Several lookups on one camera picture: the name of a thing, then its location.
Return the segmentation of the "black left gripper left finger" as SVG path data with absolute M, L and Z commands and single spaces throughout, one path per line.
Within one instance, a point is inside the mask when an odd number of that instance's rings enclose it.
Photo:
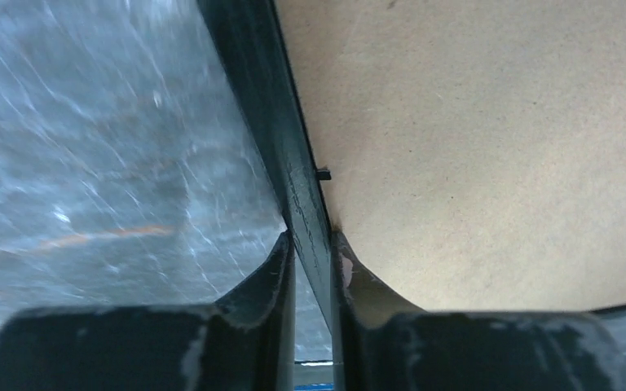
M 213 303 L 41 307 L 0 328 L 0 390 L 290 390 L 295 249 Z

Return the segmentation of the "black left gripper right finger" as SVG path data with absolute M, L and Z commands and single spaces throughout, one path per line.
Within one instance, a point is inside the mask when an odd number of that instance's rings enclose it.
M 626 390 L 626 355 L 575 312 L 424 310 L 331 236 L 338 390 Z

